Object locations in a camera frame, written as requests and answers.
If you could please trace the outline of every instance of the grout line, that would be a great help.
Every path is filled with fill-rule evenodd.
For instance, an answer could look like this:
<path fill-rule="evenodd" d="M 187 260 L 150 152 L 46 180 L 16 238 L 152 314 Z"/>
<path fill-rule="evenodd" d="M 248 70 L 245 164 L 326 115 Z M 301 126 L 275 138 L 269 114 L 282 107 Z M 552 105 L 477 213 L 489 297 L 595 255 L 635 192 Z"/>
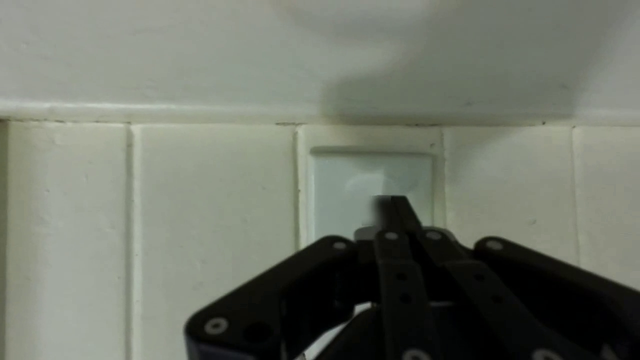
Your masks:
<path fill-rule="evenodd" d="M 8 124 L 0 124 L 0 167 L 5 169 L 0 177 L 0 353 L 6 356 L 8 337 Z"/>
<path fill-rule="evenodd" d="M 310 245 L 310 234 L 308 234 L 308 226 L 310 226 L 310 210 L 308 210 L 308 199 L 310 199 L 310 175 L 308 175 L 308 167 L 310 167 L 310 148 L 308 148 L 308 138 L 306 138 L 306 126 L 297 126 L 297 203 L 299 203 L 299 238 L 297 238 L 297 248 L 306 248 Z"/>
<path fill-rule="evenodd" d="M 126 274 L 126 290 L 125 290 L 125 306 L 126 306 L 126 319 L 125 319 L 125 358 L 126 360 L 132 360 L 132 238 L 134 238 L 134 231 L 132 231 L 132 153 L 134 153 L 134 135 L 132 135 L 132 126 L 129 124 L 126 126 L 126 169 L 125 169 L 125 177 L 126 177 L 126 190 L 125 190 L 125 195 L 126 195 L 126 207 L 125 207 L 125 226 L 126 226 L 126 234 L 125 234 L 125 248 L 126 248 L 126 253 L 125 253 L 125 274 Z"/>
<path fill-rule="evenodd" d="M 109 124 L 130 124 L 130 126 L 400 126 L 400 128 L 640 128 L 640 114 L 628 115 L 625 119 L 616 118 L 528 118 L 518 119 L 512 115 L 510 119 L 501 118 L 447 118 L 447 119 L 429 119 L 429 118 L 406 118 L 406 115 L 364 115 L 363 119 L 355 121 L 338 121 L 326 115 L 301 115 L 301 114 L 213 114 L 213 115 L 183 115 L 183 114 L 157 114 L 157 115 L 107 115 L 99 118 L 93 114 L 86 115 L 0 115 L 0 121 L 14 121 L 14 124 L 56 124 L 56 126 L 109 126 Z"/>
<path fill-rule="evenodd" d="M 140 228 L 138 228 L 138 139 L 137 128 L 126 126 L 126 358 L 134 360 L 138 344 L 137 314 L 138 307 L 138 262 L 140 262 Z"/>
<path fill-rule="evenodd" d="M 451 223 L 449 223 L 449 153 L 451 153 L 451 135 L 449 135 L 449 128 L 442 128 L 441 129 L 441 146 L 442 146 L 442 153 L 441 153 L 441 162 L 437 162 L 437 174 L 438 174 L 438 180 L 437 180 L 437 183 L 438 183 L 438 188 L 434 190 L 437 192 L 437 195 L 438 195 L 438 199 L 442 202 L 442 213 L 441 213 L 441 219 L 438 218 L 434 218 L 434 222 L 437 222 L 437 226 L 442 226 L 442 228 L 449 228 Z"/>
<path fill-rule="evenodd" d="M 573 162 L 573 183 L 575 183 L 575 245 L 577 245 L 577 264 L 585 268 L 583 253 L 583 219 L 580 219 L 580 180 L 579 180 L 579 143 L 577 143 L 577 128 L 571 129 L 571 162 Z"/>
<path fill-rule="evenodd" d="M 3 332 L 3 349 L 6 360 L 19 360 L 19 332 L 21 332 L 21 322 L 19 322 L 19 311 L 21 311 L 21 302 L 19 302 L 19 250 L 16 250 L 16 234 L 14 234 L 14 210 L 16 210 L 16 193 L 19 193 L 19 181 L 16 181 L 16 158 L 14 158 L 14 148 L 16 148 L 16 126 L 8 124 L 6 126 L 6 236 L 5 236 L 5 332 Z"/>
<path fill-rule="evenodd" d="M 293 141 L 293 158 L 295 158 L 295 188 L 297 188 L 297 193 L 295 193 L 295 212 L 297 212 L 297 231 L 295 231 L 295 251 L 297 250 L 301 250 L 303 248 L 303 177 L 301 177 L 301 167 L 303 167 L 303 164 L 301 164 L 301 132 L 303 132 L 303 128 L 301 126 L 293 126 L 293 138 L 295 138 L 295 141 Z"/>

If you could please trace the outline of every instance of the wall switch plate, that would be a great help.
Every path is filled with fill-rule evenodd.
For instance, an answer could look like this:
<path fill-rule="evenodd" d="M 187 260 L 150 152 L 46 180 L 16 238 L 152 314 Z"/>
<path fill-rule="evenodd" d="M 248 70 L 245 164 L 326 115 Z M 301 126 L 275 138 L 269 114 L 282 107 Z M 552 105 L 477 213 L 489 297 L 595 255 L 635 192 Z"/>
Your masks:
<path fill-rule="evenodd" d="M 301 128 L 303 245 L 328 234 L 352 238 L 372 223 L 379 193 L 403 193 L 424 223 L 442 223 L 441 149 L 434 128 Z"/>

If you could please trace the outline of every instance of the bolt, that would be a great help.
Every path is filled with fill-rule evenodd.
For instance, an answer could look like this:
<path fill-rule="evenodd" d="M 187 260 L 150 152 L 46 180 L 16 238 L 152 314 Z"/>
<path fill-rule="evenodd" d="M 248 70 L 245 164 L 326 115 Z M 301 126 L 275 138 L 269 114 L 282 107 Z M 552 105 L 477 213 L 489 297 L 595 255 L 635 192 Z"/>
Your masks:
<path fill-rule="evenodd" d="M 336 250 L 346 250 L 346 242 L 334 242 Z"/>
<path fill-rule="evenodd" d="M 430 240 L 442 240 L 442 234 L 434 231 L 434 230 L 427 230 L 424 236 L 430 238 Z"/>
<path fill-rule="evenodd" d="M 504 244 L 499 242 L 499 240 L 489 240 L 489 242 L 484 242 L 484 245 L 495 250 L 495 251 L 501 251 L 504 248 Z"/>
<path fill-rule="evenodd" d="M 227 317 L 213 317 L 204 323 L 204 332 L 213 335 L 225 333 L 227 330 L 229 330 Z"/>
<path fill-rule="evenodd" d="M 400 236 L 397 231 L 384 231 L 384 240 L 399 240 Z"/>
<path fill-rule="evenodd" d="M 548 347 L 536 347 L 533 360 L 562 360 L 562 356 Z"/>
<path fill-rule="evenodd" d="M 403 353 L 403 360 L 430 360 L 430 356 L 420 347 L 411 347 Z"/>

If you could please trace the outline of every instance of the white wall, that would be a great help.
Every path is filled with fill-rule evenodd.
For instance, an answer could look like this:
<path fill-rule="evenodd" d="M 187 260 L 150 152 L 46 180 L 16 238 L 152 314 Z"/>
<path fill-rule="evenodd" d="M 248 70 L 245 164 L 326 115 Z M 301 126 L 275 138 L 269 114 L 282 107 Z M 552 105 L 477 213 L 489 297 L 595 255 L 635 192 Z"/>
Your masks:
<path fill-rule="evenodd" d="M 640 287 L 640 128 L 411 129 L 395 133 L 441 138 L 438 223 L 461 240 L 514 238 Z M 5 358 L 184 360 L 184 319 L 303 242 L 303 132 L 12 124 Z"/>
<path fill-rule="evenodd" d="M 638 0 L 5 0 L 0 114 L 637 121 L 638 38 Z"/>
<path fill-rule="evenodd" d="M 183 360 L 301 242 L 301 121 L 444 124 L 442 226 L 640 285 L 638 38 L 638 0 L 3 0 L 0 358 Z"/>

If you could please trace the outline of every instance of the black plastic part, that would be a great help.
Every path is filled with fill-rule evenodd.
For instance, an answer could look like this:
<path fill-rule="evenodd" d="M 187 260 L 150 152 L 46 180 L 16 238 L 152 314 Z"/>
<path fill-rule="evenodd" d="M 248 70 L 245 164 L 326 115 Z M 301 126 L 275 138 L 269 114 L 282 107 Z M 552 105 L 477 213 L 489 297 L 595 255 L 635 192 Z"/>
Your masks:
<path fill-rule="evenodd" d="M 359 240 L 328 236 L 187 323 L 191 360 L 295 360 L 349 322 L 320 360 L 640 360 L 640 294 L 504 238 L 475 250 L 379 195 Z M 372 307 L 355 315 L 355 306 Z M 227 327 L 211 332 L 211 319 Z"/>

